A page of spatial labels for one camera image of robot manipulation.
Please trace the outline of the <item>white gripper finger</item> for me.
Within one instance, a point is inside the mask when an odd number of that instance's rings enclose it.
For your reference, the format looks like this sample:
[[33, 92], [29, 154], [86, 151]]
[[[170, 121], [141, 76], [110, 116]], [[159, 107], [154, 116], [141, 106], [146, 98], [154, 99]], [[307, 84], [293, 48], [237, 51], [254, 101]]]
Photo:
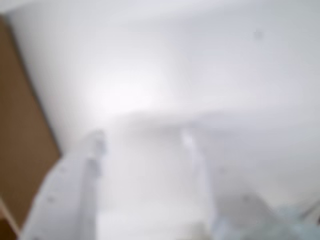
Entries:
[[205, 226], [213, 240], [259, 240], [279, 217], [250, 186], [224, 143], [208, 131], [185, 129], [181, 138], [205, 209]]
[[33, 199], [21, 240], [94, 240], [106, 136], [94, 131], [50, 169]]

